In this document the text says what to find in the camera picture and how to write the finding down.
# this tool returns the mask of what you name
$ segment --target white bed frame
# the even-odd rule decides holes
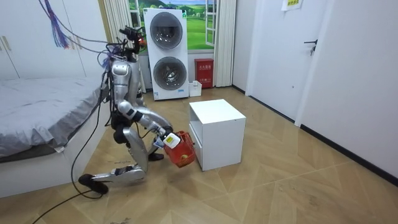
[[[93,132],[98,108],[65,146],[65,150],[47,156],[0,164],[0,198],[33,190],[70,183],[70,169],[79,150]],[[82,175],[88,161],[105,132],[109,103],[101,105],[99,125],[74,167],[75,181]]]

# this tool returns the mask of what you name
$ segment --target white bucket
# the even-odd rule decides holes
[[[189,96],[200,96],[201,95],[201,83],[193,81],[189,83]]]

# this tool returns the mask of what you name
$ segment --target bed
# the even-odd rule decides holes
[[[100,92],[108,93],[100,85],[98,77],[0,81],[0,197],[70,182],[73,159],[94,130]],[[76,163],[75,177],[108,118],[109,106],[102,104],[97,131]]]

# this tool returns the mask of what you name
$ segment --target door handle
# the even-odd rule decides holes
[[[80,43],[80,38],[77,37],[77,44],[79,45],[80,50],[82,50],[83,48],[81,47],[81,43]]]
[[[4,40],[4,43],[6,44],[8,50],[11,51],[10,45],[8,44],[8,41],[7,41],[7,37],[3,36],[2,39]]]
[[[314,40],[314,41],[304,42],[304,44],[315,44],[315,46],[313,46],[312,49],[311,49],[311,56],[314,53],[315,49],[317,48],[317,43],[318,43],[318,39]]]
[[[72,36],[69,36],[69,40],[70,40],[70,45],[72,45],[72,50],[74,50],[75,49],[75,46],[74,46],[74,44],[73,44],[73,42],[72,42]]]
[[[304,44],[317,44],[318,43],[318,39],[314,40],[314,41],[308,41],[308,42],[304,42]]]

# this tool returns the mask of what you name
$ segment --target red fire extinguisher box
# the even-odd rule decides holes
[[[201,83],[202,88],[213,87],[213,64],[211,58],[195,59],[195,79]]]

